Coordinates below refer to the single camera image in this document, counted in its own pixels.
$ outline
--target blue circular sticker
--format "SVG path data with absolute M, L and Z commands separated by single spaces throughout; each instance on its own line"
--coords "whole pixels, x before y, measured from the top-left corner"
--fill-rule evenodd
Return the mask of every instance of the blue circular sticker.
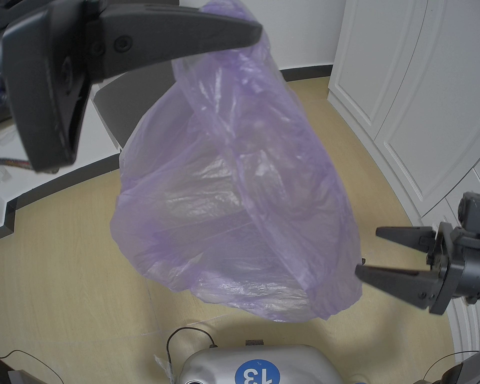
M 279 384 L 278 368 L 267 360 L 250 360 L 235 373 L 235 384 Z

